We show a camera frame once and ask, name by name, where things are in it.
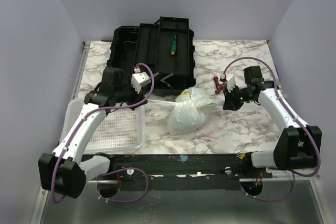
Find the white plastic bag lemon print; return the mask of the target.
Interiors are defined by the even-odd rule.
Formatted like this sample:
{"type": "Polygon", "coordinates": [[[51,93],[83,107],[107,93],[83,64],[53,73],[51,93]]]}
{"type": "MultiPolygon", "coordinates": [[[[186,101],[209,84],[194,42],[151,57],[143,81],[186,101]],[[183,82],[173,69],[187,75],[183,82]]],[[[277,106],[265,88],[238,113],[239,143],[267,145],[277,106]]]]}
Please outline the white plastic bag lemon print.
{"type": "Polygon", "coordinates": [[[208,110],[218,103],[201,88],[191,87],[182,91],[174,102],[148,100],[161,107],[171,108],[167,128],[171,135],[184,135],[200,128],[206,121],[208,110]]]}

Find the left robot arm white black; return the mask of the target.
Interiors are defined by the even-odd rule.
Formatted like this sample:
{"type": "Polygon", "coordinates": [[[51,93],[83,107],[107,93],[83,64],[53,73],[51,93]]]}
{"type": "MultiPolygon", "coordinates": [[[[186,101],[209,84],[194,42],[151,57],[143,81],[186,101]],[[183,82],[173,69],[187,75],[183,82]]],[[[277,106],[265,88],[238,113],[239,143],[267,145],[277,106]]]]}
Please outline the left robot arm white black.
{"type": "Polygon", "coordinates": [[[77,198],[87,182],[96,177],[112,179],[121,172],[112,155],[96,153],[86,161],[82,157],[94,132],[110,113],[134,110],[146,104],[153,92],[154,75],[148,65],[136,64],[127,83],[123,76],[122,69],[106,67],[101,82],[85,96],[80,115],[68,134],[50,154],[40,156],[41,187],[52,196],[77,198]]]}

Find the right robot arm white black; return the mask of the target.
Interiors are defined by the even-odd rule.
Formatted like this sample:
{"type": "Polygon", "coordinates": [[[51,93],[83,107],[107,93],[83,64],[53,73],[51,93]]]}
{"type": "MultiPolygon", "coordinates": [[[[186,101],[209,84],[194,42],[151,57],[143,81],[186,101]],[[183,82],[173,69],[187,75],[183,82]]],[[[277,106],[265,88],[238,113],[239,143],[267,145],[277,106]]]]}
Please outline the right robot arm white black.
{"type": "Polygon", "coordinates": [[[310,126],[291,108],[275,82],[264,80],[259,66],[245,68],[244,78],[246,87],[239,88],[234,76],[221,75],[225,97],[223,110],[237,111],[245,103],[259,104],[275,122],[281,135],[273,150],[237,154],[243,161],[242,173],[252,178],[261,168],[316,168],[322,138],[320,128],[310,126]]]}

